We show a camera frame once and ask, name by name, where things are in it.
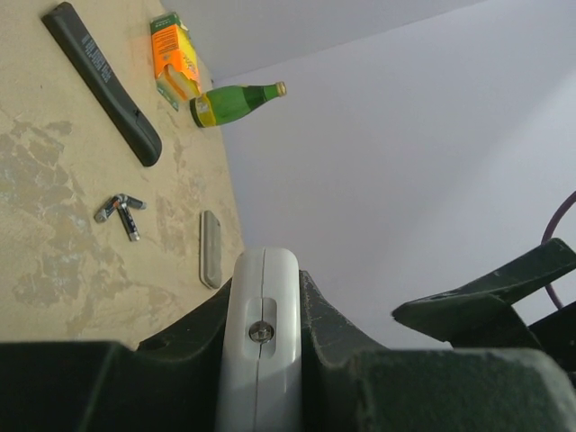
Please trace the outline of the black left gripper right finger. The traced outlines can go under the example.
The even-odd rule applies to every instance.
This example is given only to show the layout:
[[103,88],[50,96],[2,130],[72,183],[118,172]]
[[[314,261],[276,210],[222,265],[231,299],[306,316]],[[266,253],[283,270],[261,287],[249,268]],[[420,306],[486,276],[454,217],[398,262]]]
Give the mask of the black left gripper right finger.
[[532,349],[392,350],[300,273],[306,431],[573,431],[575,390]]

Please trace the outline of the white remote control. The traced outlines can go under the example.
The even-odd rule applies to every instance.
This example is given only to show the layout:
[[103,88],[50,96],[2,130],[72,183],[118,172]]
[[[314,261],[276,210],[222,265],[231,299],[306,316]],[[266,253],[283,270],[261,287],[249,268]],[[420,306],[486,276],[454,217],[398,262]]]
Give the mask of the white remote control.
[[299,264],[285,248],[237,259],[220,362],[217,431],[301,431]]

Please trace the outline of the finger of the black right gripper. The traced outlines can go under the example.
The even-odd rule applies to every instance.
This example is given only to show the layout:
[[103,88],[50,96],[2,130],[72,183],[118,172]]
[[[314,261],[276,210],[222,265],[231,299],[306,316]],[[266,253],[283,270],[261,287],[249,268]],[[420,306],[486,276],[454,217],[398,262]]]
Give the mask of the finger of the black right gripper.
[[541,349],[513,305],[574,269],[575,252],[552,238],[457,289],[405,302],[392,316],[454,348]]

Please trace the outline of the grey remote control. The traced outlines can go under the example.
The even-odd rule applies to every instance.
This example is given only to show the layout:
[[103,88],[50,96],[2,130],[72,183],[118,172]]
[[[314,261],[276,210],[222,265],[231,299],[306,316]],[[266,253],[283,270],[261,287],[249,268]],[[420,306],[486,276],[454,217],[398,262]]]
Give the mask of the grey remote control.
[[200,279],[210,289],[221,287],[221,224],[212,211],[200,218]]

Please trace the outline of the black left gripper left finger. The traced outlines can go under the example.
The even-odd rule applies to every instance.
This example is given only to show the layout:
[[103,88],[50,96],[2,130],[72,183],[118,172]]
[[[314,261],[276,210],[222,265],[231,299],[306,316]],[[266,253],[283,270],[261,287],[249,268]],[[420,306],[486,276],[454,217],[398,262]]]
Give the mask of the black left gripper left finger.
[[3,431],[211,431],[230,285],[135,350],[1,345]]

